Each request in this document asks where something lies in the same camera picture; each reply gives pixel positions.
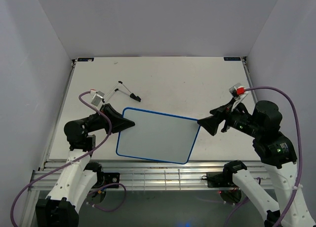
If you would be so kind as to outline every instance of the small whiteboard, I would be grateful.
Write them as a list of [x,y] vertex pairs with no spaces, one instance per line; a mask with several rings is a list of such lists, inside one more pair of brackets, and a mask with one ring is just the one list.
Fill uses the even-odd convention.
[[116,153],[131,158],[185,164],[200,126],[197,119],[125,108],[123,117],[135,122],[118,135]]

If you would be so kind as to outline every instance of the gray wall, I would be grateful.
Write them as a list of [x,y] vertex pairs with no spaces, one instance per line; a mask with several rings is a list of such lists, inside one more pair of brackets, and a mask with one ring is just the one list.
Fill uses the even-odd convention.
[[[316,0],[278,0],[249,54],[254,85],[282,89],[296,105],[303,145],[303,192],[316,218],[315,195],[315,53]],[[260,99],[276,102],[283,114],[281,129],[297,144],[289,103],[276,92],[259,91]]]
[[71,61],[38,0],[0,0],[0,22],[0,226],[8,227],[14,197],[40,164]]
[[245,56],[277,0],[39,0],[69,56]]

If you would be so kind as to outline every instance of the whiteboard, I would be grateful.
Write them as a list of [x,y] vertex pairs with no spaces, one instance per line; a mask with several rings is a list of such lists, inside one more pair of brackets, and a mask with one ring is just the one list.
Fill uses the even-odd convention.
[[[236,83],[249,86],[242,62],[224,61],[223,57],[109,57],[77,62],[49,159],[67,159],[69,144],[64,125],[94,113],[78,100],[78,95],[90,89],[107,93],[118,80],[142,99],[139,103],[116,92],[109,103],[119,113],[126,107],[134,107],[197,119],[210,116],[211,109],[229,102],[232,96],[228,89]],[[84,99],[92,100],[89,95]],[[255,103],[250,95],[244,103],[249,111],[253,110]],[[94,134],[98,144],[104,139],[105,131]],[[116,154],[117,140],[118,134],[111,135],[92,159],[135,160]],[[212,137],[200,129],[190,160],[235,159],[259,160],[251,137],[234,129]]]
[[197,120],[127,107],[123,117],[135,126],[118,135],[117,154],[131,158],[185,164],[197,139]]

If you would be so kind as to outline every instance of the black label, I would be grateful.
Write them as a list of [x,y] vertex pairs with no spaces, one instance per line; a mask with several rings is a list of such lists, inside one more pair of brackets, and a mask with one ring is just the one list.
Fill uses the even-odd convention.
[[224,57],[224,61],[241,61],[239,57]]
[[94,58],[78,58],[78,62],[93,62]]

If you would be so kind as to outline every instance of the blue border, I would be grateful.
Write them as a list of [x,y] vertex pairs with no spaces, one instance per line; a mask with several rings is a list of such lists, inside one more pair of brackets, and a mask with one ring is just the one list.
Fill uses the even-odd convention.
[[[183,118],[183,119],[187,119],[187,120],[197,121],[196,118],[183,117],[183,116],[178,116],[178,115],[173,115],[173,114],[168,114],[168,113],[160,113],[160,112],[155,112],[155,111],[150,111],[150,110],[142,110],[142,109],[132,108],[132,107],[126,107],[126,108],[123,110],[123,113],[122,113],[122,116],[123,116],[123,117],[124,117],[124,113],[125,113],[126,110],[137,110],[137,111],[143,111],[143,112],[152,113],[152,114],[160,114],[160,115],[165,115],[165,116],[170,116],[170,117],[178,117],[178,118]],[[188,157],[187,161],[184,162],[184,163],[171,162],[171,161],[158,160],[158,159],[148,159],[148,158],[141,158],[141,157],[135,157],[135,156],[128,156],[128,155],[119,154],[119,153],[118,153],[118,148],[119,148],[119,138],[120,138],[120,133],[121,133],[121,132],[119,132],[119,134],[118,134],[118,143],[117,143],[117,148],[116,148],[116,150],[115,150],[115,153],[116,153],[118,156],[124,156],[124,157],[129,157],[129,158],[145,159],[145,160],[159,161],[159,162],[164,162],[164,163],[186,164],[186,163],[188,163],[188,161],[189,161],[189,159],[190,159],[190,156],[191,156],[191,153],[192,153],[194,144],[196,143],[196,140],[197,140],[197,137],[198,137],[198,133],[199,133],[199,129],[200,129],[200,128],[201,128],[201,126],[199,126],[198,129],[197,129],[197,134],[196,134],[196,137],[194,138],[194,141],[193,141],[193,144],[192,144],[192,148],[191,148],[190,153],[189,153],[189,157]]]

